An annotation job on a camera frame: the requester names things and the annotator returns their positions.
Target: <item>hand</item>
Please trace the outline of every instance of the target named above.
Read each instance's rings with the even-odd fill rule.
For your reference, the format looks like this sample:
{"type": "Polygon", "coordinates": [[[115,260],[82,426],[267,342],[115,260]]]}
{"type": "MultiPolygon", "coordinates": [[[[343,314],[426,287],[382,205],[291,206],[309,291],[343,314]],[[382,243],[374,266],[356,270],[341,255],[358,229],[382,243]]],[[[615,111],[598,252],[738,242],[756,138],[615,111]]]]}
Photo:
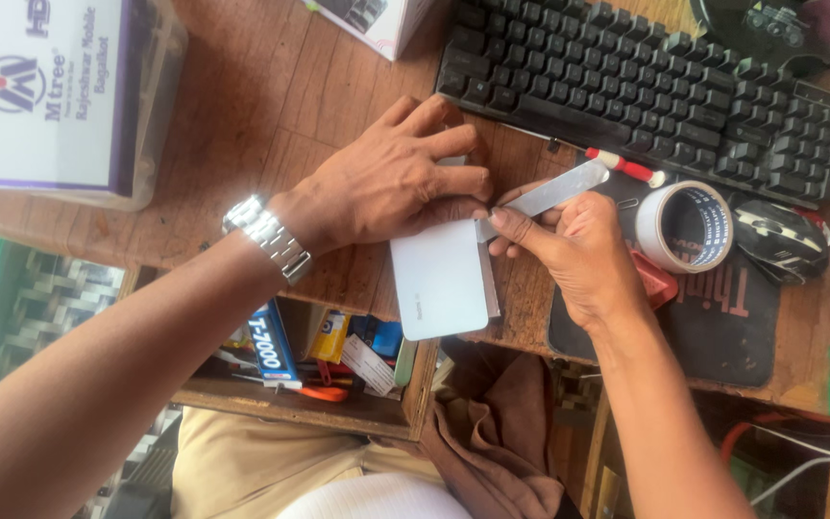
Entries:
{"type": "Polygon", "coordinates": [[[271,198],[269,210],[313,256],[485,218],[492,193],[489,170],[478,165],[485,153],[476,127],[449,101],[404,97],[313,175],[271,198]],[[436,164],[462,155],[467,165],[436,164]]]}
{"type": "MultiPolygon", "coordinates": [[[[544,225],[552,221],[551,212],[542,215],[544,225]]],[[[507,250],[514,257],[520,246],[537,256],[562,289],[569,317],[590,335],[630,316],[652,315],[610,198],[591,191],[571,198],[562,205],[555,232],[508,208],[493,209],[490,222],[503,237],[489,252],[507,250]]]]}

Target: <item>tape roll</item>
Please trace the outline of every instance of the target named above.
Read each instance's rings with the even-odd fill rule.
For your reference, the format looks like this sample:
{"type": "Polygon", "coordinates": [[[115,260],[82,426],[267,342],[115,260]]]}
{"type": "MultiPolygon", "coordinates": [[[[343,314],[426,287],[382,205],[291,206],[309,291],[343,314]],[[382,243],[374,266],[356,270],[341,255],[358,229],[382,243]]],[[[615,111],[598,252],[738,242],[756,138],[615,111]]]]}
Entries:
{"type": "Polygon", "coordinates": [[[639,204],[636,238],[643,253],[668,272],[708,271],[719,265],[732,248],[732,214],[721,195],[710,186],[694,180],[678,182],[653,191],[639,204]],[[703,250],[690,263],[671,252],[661,231],[665,207],[674,196],[689,198],[703,219],[703,250]]]}

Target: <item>silver wristwatch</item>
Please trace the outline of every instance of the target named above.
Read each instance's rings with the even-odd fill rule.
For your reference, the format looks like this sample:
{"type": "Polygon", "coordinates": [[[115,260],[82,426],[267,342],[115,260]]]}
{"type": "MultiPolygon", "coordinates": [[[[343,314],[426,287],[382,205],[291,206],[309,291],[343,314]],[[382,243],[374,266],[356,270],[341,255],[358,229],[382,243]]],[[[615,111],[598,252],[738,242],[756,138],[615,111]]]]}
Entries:
{"type": "Polygon", "coordinates": [[[313,266],[313,257],[273,214],[265,210],[265,203],[259,195],[251,195],[223,217],[225,234],[237,227],[245,231],[271,257],[291,286],[313,266]]]}

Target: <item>mtree logo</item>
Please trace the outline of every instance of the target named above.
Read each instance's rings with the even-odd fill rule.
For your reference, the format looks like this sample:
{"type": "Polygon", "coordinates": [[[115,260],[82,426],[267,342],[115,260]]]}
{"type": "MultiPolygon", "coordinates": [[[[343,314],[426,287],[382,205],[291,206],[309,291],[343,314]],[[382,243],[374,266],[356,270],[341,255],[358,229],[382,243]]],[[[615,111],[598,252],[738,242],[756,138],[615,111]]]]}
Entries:
{"type": "Polygon", "coordinates": [[[47,79],[37,59],[0,57],[0,111],[33,112],[47,89],[47,79]]]}

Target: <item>fingernail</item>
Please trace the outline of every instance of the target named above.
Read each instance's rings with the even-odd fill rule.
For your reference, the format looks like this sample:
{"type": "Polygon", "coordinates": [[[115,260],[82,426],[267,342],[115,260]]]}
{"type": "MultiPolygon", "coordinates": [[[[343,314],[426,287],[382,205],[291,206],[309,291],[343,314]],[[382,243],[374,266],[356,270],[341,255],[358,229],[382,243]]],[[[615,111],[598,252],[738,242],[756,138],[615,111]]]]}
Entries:
{"type": "Polygon", "coordinates": [[[497,207],[492,208],[491,218],[489,219],[489,221],[491,222],[492,225],[494,225],[496,227],[503,227],[504,222],[507,219],[508,219],[508,214],[505,211],[500,210],[497,207]]]}

